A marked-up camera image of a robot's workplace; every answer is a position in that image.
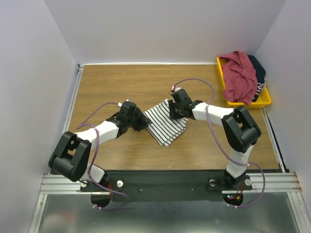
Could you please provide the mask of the black white striped tank top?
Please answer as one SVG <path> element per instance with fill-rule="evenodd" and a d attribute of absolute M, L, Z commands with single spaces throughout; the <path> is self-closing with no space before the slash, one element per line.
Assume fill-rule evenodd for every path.
<path fill-rule="evenodd" d="M 170 119 L 169 100 L 166 99 L 144 112 L 151 121 L 147 130 L 161 146 L 168 147 L 186 129 L 187 118 Z"/>

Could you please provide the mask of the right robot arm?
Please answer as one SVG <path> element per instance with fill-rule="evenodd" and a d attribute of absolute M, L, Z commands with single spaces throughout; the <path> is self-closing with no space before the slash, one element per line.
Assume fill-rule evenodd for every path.
<path fill-rule="evenodd" d="M 245 107 L 223 108 L 201 100 L 192 101 L 183 88 L 171 89 L 170 119 L 190 118 L 207 121 L 212 135 L 229 163 L 221 181 L 224 187 L 235 189 L 242 183 L 249 166 L 249 156 L 261 136 L 261 130 Z M 213 131 L 212 124 L 223 127 L 231 153 L 227 154 Z"/>

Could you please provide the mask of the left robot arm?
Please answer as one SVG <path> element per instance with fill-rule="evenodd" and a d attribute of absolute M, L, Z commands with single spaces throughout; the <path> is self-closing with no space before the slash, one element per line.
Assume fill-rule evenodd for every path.
<path fill-rule="evenodd" d="M 130 128 L 140 132 L 152 123 L 133 102 L 115 104 L 120 110 L 98 126 L 84 121 L 78 128 L 89 126 L 90 129 L 78 133 L 64 132 L 50 157 L 49 168 L 72 182 L 91 181 L 97 191 L 111 191 L 107 188 L 105 171 L 94 168 L 93 162 L 88 163 L 90 152 L 95 149 L 97 153 L 100 144 L 120 137 Z"/>

